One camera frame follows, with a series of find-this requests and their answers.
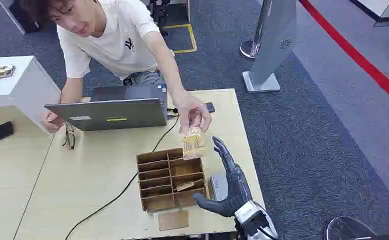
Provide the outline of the person's left hand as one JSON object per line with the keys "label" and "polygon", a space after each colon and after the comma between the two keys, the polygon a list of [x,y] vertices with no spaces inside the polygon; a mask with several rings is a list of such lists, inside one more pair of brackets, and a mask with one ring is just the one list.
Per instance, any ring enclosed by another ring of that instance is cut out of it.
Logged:
{"label": "person's left hand", "polygon": [[186,134],[190,128],[208,130],[212,116],[203,101],[185,90],[171,94],[171,98],[180,115],[180,133]]}

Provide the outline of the person's right hand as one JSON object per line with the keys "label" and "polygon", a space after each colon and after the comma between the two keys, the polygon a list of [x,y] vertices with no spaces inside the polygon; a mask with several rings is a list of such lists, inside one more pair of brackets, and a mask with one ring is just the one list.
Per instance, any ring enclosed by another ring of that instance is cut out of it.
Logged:
{"label": "person's right hand", "polygon": [[64,125],[64,120],[50,110],[42,115],[40,122],[51,134],[56,133]]}

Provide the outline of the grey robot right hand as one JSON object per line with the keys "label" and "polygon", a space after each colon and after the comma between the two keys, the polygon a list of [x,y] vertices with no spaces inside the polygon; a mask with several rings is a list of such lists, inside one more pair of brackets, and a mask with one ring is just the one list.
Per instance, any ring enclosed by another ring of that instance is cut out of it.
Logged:
{"label": "grey robot right hand", "polygon": [[210,200],[200,193],[194,193],[192,196],[200,208],[223,217],[234,217],[239,208],[253,199],[252,194],[243,170],[235,163],[224,142],[216,136],[213,136],[212,140],[214,151],[220,156],[225,169],[227,197],[223,200]]}

